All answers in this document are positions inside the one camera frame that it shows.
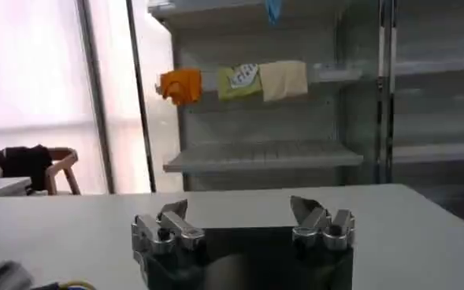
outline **shelf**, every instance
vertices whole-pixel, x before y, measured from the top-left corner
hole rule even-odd
[[[290,0],[283,2],[280,21],[335,19],[350,0]],[[264,0],[150,0],[147,10],[171,28],[238,27],[241,24],[267,24]]]
[[[464,161],[464,143],[394,146],[394,163]]]
[[[464,58],[454,61],[405,61],[395,66],[397,76],[464,72]]]
[[[187,149],[166,172],[201,173],[249,169],[328,168],[359,165],[363,157],[332,141],[209,144]]]
[[[362,78],[360,69],[333,69],[307,66],[307,81],[311,84],[349,84]],[[204,92],[217,90],[217,71],[202,71],[202,86]]]

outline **orange object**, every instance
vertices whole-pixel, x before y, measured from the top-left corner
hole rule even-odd
[[[164,99],[170,97],[175,105],[186,105],[200,100],[202,74],[198,69],[174,70],[161,75],[160,85]]]

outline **white table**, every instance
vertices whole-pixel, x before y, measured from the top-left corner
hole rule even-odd
[[[27,195],[25,188],[30,184],[30,177],[0,178],[0,196]]]
[[[132,258],[135,214],[188,198],[195,226],[289,226],[290,195],[353,211],[354,289],[464,289],[464,221],[402,185],[0,198],[0,261],[22,262],[37,284],[84,279],[98,289],[145,289]]]

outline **wooden chair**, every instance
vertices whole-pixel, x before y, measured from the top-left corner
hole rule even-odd
[[[48,148],[51,160],[55,163],[46,169],[46,189],[48,195],[56,195],[57,185],[55,176],[59,171],[64,170],[65,178],[69,182],[73,195],[81,195],[80,187],[77,185],[76,177],[72,171],[72,165],[78,161],[77,152],[71,148]]]

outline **beige towel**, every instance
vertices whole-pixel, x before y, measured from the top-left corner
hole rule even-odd
[[[308,92],[306,64],[301,61],[276,61],[260,65],[260,78],[265,102]]]

